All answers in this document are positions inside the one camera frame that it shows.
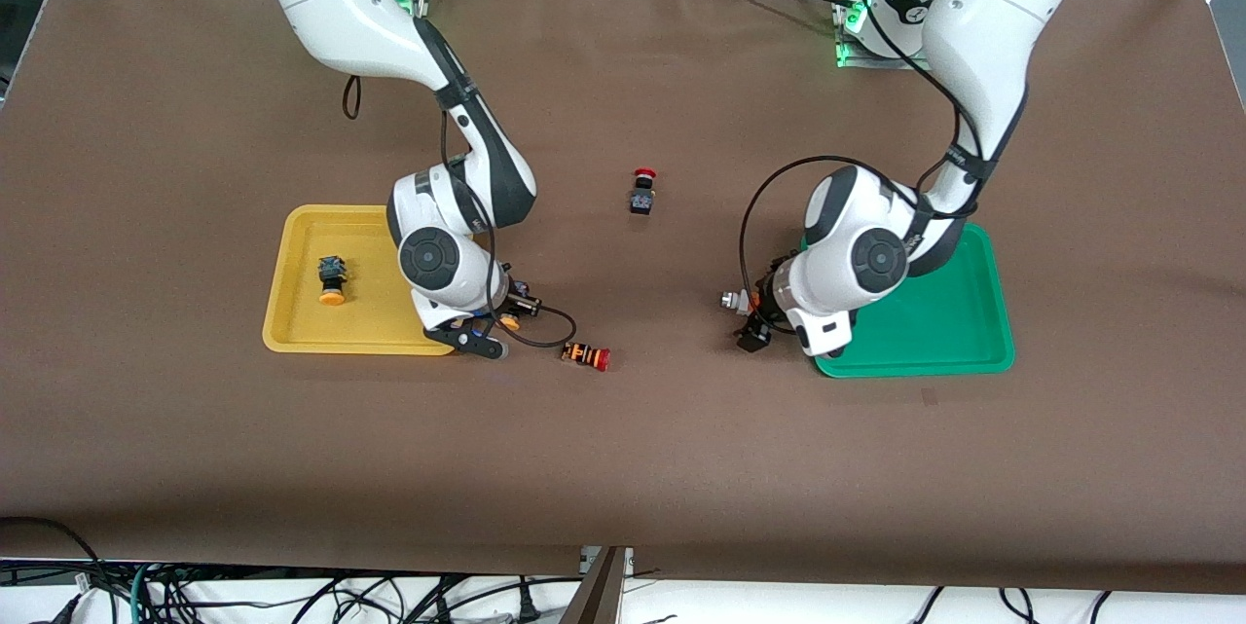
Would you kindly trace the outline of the aluminium table frame leg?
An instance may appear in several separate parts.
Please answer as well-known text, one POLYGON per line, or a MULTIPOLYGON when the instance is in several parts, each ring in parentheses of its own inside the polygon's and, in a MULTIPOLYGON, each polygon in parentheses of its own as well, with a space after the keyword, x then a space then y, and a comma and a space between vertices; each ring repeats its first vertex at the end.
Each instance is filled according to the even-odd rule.
POLYGON ((624 580, 635 575, 635 552, 630 547, 583 547, 579 574, 558 624, 618 624, 624 580))

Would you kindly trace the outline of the green plastic tray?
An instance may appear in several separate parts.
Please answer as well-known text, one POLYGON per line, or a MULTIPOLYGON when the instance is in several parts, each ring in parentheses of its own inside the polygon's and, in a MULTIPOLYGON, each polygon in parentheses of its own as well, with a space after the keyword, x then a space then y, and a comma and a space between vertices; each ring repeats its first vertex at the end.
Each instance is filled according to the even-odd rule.
POLYGON ((830 379, 916 379, 1006 372, 1014 357, 991 238, 968 224, 944 267, 858 310, 854 341, 812 362, 830 379))

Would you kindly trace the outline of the brown table mat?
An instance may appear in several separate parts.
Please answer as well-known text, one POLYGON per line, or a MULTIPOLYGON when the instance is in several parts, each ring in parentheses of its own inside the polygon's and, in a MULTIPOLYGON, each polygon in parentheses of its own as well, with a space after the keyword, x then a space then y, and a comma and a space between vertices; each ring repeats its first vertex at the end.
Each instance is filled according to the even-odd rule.
POLYGON ((277 0, 46 0, 0 110, 0 516, 113 559, 1246 593, 1246 113, 1205 0, 1064 0, 976 215, 1013 367, 868 382, 736 349, 719 295, 773 169, 915 181, 934 88, 837 69, 812 0, 431 14, 538 181, 498 252, 609 370, 272 352, 287 215, 432 164, 431 92, 344 118, 277 0))

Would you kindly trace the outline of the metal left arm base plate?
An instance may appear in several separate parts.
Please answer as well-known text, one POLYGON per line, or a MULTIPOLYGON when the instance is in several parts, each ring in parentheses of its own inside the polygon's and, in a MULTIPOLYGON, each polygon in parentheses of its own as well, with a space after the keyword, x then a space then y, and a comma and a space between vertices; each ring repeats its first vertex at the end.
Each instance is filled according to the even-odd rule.
POLYGON ((834 12, 841 69, 930 69, 922 51, 931 0, 846 0, 834 12))

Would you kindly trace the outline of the yellow plastic tray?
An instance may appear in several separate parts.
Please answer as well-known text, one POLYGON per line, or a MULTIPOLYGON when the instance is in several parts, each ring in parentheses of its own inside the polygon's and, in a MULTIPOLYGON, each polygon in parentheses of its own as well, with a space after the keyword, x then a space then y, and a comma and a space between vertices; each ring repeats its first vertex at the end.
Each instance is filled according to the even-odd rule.
POLYGON ((300 206, 283 228, 263 340, 275 352, 446 356, 422 333, 383 206, 300 206), (316 265, 346 262, 346 299, 323 304, 316 265))

